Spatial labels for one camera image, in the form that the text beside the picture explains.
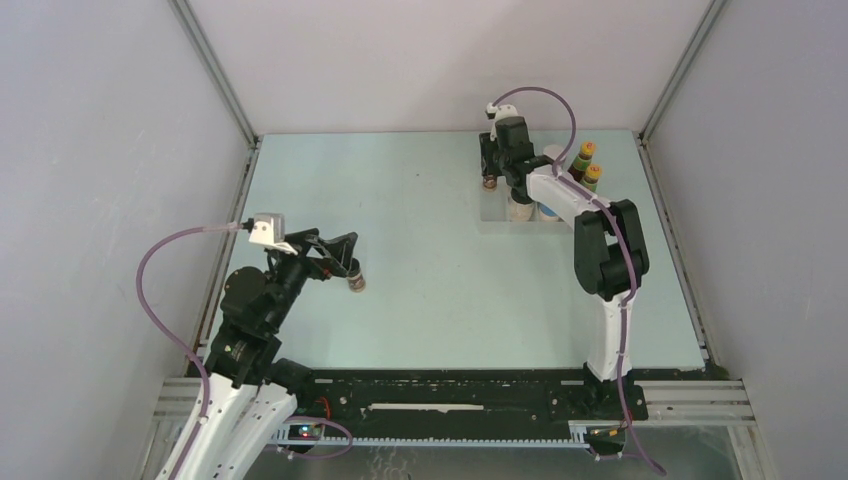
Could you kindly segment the small black cap spice bottle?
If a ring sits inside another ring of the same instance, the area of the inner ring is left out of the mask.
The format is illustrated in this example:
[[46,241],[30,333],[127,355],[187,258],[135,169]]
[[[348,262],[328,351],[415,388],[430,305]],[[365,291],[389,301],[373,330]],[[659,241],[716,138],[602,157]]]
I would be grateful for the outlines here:
[[482,178],[482,188],[484,191],[493,192],[497,189],[498,179],[494,175],[485,175]]

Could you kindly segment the black lid salt shaker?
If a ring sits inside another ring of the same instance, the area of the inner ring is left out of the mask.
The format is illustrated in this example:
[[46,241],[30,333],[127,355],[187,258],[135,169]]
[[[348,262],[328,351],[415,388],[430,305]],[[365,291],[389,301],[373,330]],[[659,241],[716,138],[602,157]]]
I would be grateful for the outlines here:
[[535,203],[520,203],[512,199],[507,202],[507,218],[510,222],[529,222],[535,211]]

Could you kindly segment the small dark pepper bottle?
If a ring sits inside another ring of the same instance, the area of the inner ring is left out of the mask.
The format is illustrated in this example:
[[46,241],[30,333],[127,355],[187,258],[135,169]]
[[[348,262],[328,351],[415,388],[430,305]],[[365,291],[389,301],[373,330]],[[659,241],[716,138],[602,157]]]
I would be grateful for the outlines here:
[[348,272],[346,281],[349,289],[352,292],[362,292],[366,287],[366,281],[360,267],[356,267]]

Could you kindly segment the blue label spice jar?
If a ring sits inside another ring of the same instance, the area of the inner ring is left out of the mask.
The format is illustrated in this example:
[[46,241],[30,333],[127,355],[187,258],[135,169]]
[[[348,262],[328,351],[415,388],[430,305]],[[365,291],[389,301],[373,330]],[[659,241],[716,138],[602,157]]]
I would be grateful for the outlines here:
[[560,222],[561,218],[543,203],[537,204],[538,220],[542,222]]
[[552,144],[552,145],[547,145],[543,149],[542,154],[544,156],[546,156],[547,158],[549,158],[550,162],[553,163],[560,157],[560,155],[563,153],[563,151],[564,151],[563,146],[557,145],[557,144]]

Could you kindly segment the sauce bottle yellow cap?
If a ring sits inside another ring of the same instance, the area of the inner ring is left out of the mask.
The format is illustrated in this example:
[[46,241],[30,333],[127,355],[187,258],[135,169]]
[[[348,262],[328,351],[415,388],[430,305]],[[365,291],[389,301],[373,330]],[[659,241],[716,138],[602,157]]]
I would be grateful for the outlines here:
[[583,174],[580,185],[590,192],[596,192],[603,174],[603,168],[598,164],[590,164]]
[[578,153],[568,168],[568,173],[576,182],[580,182],[585,176],[589,166],[592,164],[595,150],[596,144],[592,141],[587,141],[581,144]]

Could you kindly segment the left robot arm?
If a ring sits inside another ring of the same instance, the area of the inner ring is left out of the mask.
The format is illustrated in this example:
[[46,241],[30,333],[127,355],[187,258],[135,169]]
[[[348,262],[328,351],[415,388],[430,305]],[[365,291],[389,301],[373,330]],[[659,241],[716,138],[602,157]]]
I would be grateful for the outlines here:
[[160,479],[241,479],[284,422],[312,411],[315,388],[301,379],[271,377],[281,361],[278,336],[304,285],[310,280],[345,279],[364,288],[354,255],[358,235],[323,239],[316,228],[287,233],[276,214],[220,226],[245,230],[266,254],[267,267],[232,272],[220,302],[222,323],[204,357],[176,342],[197,367],[201,387],[186,425],[158,473]]

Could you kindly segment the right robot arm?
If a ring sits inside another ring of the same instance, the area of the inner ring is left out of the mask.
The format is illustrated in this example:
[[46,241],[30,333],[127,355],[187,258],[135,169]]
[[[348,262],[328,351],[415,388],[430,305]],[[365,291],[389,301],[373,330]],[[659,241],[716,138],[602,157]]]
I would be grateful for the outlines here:
[[529,222],[541,215],[563,221],[573,233],[578,284],[600,302],[587,360],[597,381],[583,388],[581,402],[591,416],[606,418],[622,403],[621,392],[611,381],[631,369],[632,304],[650,268],[638,208],[630,200],[610,201],[590,188],[602,172],[598,165],[588,162],[581,177],[574,178],[557,164],[563,147],[536,151],[524,117],[496,109],[489,118],[489,131],[479,136],[485,189],[506,184],[506,216],[512,222]]

